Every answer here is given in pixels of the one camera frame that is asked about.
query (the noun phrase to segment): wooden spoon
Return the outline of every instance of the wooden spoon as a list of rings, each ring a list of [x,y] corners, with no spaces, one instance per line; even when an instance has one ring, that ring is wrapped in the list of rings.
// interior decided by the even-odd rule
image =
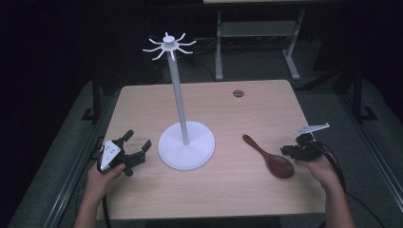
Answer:
[[[248,135],[243,135],[243,139],[250,144],[252,147],[257,149],[260,154],[266,160],[267,167],[270,172],[279,179],[289,179],[294,175],[294,166],[290,161],[284,159],[282,156],[272,155],[264,151],[260,146],[258,146],[255,141],[252,140]]]

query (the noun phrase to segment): white mug tree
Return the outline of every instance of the white mug tree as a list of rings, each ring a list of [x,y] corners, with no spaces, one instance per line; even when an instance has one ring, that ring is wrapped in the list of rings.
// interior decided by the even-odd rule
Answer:
[[[161,49],[161,53],[152,60],[158,60],[166,52],[169,71],[171,73],[172,85],[175,92],[175,100],[178,108],[179,122],[169,126],[161,135],[158,142],[158,150],[162,160],[172,168],[179,170],[191,170],[198,168],[208,162],[213,156],[216,142],[211,130],[198,122],[187,121],[184,116],[181,82],[179,78],[178,65],[176,62],[175,50],[179,50],[185,54],[191,54],[191,51],[184,51],[180,46],[191,46],[190,44],[179,44],[183,36],[175,40],[173,36],[165,34],[163,43],[149,41],[158,47],[147,50],[153,52]]]

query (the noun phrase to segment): cable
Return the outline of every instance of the cable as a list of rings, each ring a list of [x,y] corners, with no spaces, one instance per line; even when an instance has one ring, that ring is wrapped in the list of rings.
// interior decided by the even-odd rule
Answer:
[[[109,213],[107,212],[106,194],[102,198],[102,206],[104,208],[104,216],[105,216],[106,227],[111,228],[112,226],[110,225]]]

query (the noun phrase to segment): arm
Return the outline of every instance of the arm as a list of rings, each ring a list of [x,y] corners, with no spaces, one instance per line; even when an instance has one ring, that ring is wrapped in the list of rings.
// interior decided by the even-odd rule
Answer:
[[[295,163],[307,167],[325,190],[326,227],[355,228],[344,190],[326,157],[321,156],[315,161],[295,161]]]
[[[110,183],[114,179],[120,177],[122,171],[125,169],[125,165],[122,163],[102,174],[97,170],[96,165],[97,164],[95,163],[88,170],[86,191],[77,218],[74,222],[74,228],[96,227],[98,205],[106,194]]]

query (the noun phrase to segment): spoon handle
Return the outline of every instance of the spoon handle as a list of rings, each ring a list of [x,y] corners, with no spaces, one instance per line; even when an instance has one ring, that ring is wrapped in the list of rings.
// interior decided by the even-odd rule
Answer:
[[[256,150],[258,150],[263,157],[269,156],[269,154],[266,151],[264,151],[262,148],[260,148],[260,146],[258,146],[258,144],[254,140],[252,140],[252,138],[250,136],[243,135],[243,139],[246,141],[246,143],[250,144]]]

